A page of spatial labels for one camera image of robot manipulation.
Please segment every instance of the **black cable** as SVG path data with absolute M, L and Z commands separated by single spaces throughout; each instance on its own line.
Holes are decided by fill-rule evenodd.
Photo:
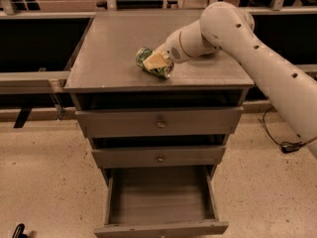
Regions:
M 298 151 L 299 149 L 301 149 L 303 146 L 305 146 L 306 144 L 302 143 L 302 142 L 297 142 L 297 143 L 291 143 L 291 142 L 281 142 L 281 143 L 278 143 L 275 138 L 270 134 L 268 128 L 267 128 L 267 125 L 266 125 L 266 122 L 265 122 L 265 117 L 266 117 L 266 114 L 272 110 L 274 107 L 270 107 L 265 113 L 264 113 L 264 116 L 262 119 L 259 119 L 259 121 L 261 122 L 261 124 L 263 125 L 265 131 L 267 132 L 267 134 L 269 135 L 269 137 L 279 146 L 280 150 L 285 153 L 285 154 L 289 154 L 289 153 L 292 153 L 292 152 L 296 152 Z

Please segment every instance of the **drawer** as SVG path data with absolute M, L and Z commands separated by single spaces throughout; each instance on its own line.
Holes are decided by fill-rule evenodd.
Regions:
M 204 166 L 111 170 L 106 237 L 190 237 L 223 234 Z
M 99 168 L 216 165 L 225 135 L 188 135 L 94 139 Z
M 87 138 L 232 134 L 242 107 L 77 111 Z
M 216 165 L 224 155 L 223 146 L 144 147 L 93 150 L 98 168 L 168 167 Z

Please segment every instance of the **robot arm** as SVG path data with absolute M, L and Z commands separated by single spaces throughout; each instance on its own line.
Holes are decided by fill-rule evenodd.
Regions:
M 263 44 L 253 29 L 248 12 L 217 2 L 200 20 L 171 34 L 156 52 L 176 63 L 218 50 L 229 54 L 317 159 L 317 83 Z

